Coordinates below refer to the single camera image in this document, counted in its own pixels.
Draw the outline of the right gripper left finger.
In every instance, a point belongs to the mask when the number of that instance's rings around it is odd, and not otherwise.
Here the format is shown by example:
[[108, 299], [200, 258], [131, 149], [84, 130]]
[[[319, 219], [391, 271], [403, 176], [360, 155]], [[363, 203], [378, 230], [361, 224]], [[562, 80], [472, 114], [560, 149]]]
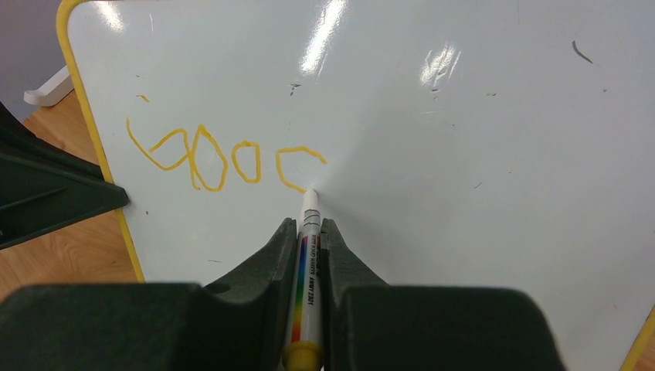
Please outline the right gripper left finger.
[[273, 370], [285, 340], [297, 225], [206, 286], [49, 284], [1, 304], [3, 370]]

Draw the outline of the white whiteboard marker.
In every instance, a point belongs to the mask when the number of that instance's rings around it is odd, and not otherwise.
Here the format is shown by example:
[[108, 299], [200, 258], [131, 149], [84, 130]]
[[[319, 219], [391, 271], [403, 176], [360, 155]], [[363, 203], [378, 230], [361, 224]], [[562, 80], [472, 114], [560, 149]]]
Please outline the white whiteboard marker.
[[321, 213], [317, 193], [303, 196], [297, 256], [282, 353], [285, 370], [321, 370], [324, 365], [321, 294]]

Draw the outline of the yellow-framed whiteboard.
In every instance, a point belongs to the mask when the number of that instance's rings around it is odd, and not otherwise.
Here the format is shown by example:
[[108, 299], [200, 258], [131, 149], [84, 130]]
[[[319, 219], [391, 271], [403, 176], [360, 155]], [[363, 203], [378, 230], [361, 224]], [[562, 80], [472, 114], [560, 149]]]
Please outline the yellow-framed whiteboard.
[[652, 1], [64, 1], [141, 281], [209, 283], [314, 189], [392, 284], [515, 288], [570, 370], [654, 303]]

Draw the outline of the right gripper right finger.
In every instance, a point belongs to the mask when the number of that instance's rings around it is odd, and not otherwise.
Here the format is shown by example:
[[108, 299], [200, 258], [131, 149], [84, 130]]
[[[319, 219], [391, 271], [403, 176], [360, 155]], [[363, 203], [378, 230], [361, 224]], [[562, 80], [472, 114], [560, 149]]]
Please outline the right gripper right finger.
[[391, 285], [321, 226], [329, 370], [562, 370], [541, 309], [509, 288]]

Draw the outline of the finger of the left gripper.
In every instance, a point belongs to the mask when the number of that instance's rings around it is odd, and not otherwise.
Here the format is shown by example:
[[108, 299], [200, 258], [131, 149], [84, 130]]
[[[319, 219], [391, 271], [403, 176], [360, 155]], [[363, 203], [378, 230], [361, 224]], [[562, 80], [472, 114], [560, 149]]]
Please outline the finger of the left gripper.
[[36, 137], [1, 108], [1, 247], [24, 243], [129, 203], [100, 167]]

